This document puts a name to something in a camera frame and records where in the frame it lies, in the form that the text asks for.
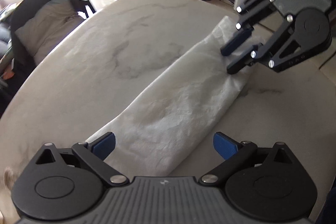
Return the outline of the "grey cushion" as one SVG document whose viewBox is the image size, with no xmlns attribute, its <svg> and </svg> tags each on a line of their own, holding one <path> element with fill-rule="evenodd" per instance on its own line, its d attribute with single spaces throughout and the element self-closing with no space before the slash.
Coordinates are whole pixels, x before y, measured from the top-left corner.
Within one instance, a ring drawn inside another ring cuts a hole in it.
<svg viewBox="0 0 336 224">
<path fill-rule="evenodd" d="M 51 0 L 15 34 L 38 65 L 83 22 L 70 0 Z"/>
</svg>

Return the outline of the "white plastic shopping bag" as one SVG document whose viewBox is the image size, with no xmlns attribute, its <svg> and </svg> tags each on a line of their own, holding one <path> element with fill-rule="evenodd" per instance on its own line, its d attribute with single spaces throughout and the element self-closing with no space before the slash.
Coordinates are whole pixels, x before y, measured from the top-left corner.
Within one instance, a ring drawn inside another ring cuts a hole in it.
<svg viewBox="0 0 336 224">
<path fill-rule="evenodd" d="M 116 118 L 89 137 L 114 133 L 106 163 L 128 177 L 166 176 L 219 123 L 245 87 L 249 68 L 227 73 L 233 56 L 221 47 L 235 31 L 225 16 L 213 31 L 171 64 Z"/>
</svg>

